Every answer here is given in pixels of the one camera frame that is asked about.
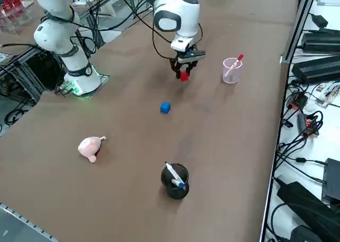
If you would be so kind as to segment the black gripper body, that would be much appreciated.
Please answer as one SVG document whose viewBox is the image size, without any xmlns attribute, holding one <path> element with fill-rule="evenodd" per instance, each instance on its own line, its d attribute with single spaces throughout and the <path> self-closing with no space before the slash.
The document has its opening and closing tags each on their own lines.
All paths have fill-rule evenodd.
<svg viewBox="0 0 340 242">
<path fill-rule="evenodd" d="M 177 62 L 180 64 L 189 64 L 198 62 L 205 58 L 206 52 L 204 50 L 196 50 L 195 48 L 190 49 L 186 52 L 181 52 L 177 55 Z"/>
</svg>

